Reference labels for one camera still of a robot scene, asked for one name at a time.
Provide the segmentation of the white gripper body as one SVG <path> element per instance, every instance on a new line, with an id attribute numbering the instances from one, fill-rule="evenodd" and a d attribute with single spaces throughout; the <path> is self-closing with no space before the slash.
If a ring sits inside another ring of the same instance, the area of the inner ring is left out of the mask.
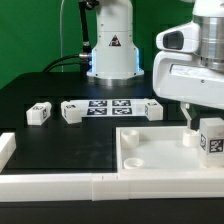
<path id="1" fill-rule="evenodd" d="M 162 98 L 224 110 L 224 73 L 203 67 L 193 54 L 159 52 L 153 89 Z"/>

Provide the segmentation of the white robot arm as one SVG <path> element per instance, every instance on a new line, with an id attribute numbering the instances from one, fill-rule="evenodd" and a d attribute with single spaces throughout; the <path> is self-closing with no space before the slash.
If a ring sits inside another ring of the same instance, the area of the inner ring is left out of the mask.
<path id="1" fill-rule="evenodd" d="M 144 75 L 133 43 L 131 0 L 79 0 L 87 78 L 122 86 Z M 224 110 L 224 0 L 196 0 L 192 21 L 161 32 L 153 65 L 156 95 L 186 111 L 196 104 Z"/>

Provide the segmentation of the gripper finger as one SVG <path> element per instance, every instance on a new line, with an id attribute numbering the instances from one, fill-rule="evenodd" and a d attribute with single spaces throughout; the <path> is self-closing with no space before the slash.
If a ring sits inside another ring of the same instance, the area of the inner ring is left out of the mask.
<path id="1" fill-rule="evenodd" d="M 188 112 L 188 110 L 190 109 L 190 104 L 189 103 L 186 103 L 186 102 L 181 102 L 180 103 L 180 108 L 181 108 L 181 111 L 183 113 L 183 115 L 185 116 L 186 120 L 187 120 L 187 128 L 190 129 L 191 128 L 191 121 L 192 121 L 192 118 Z"/>

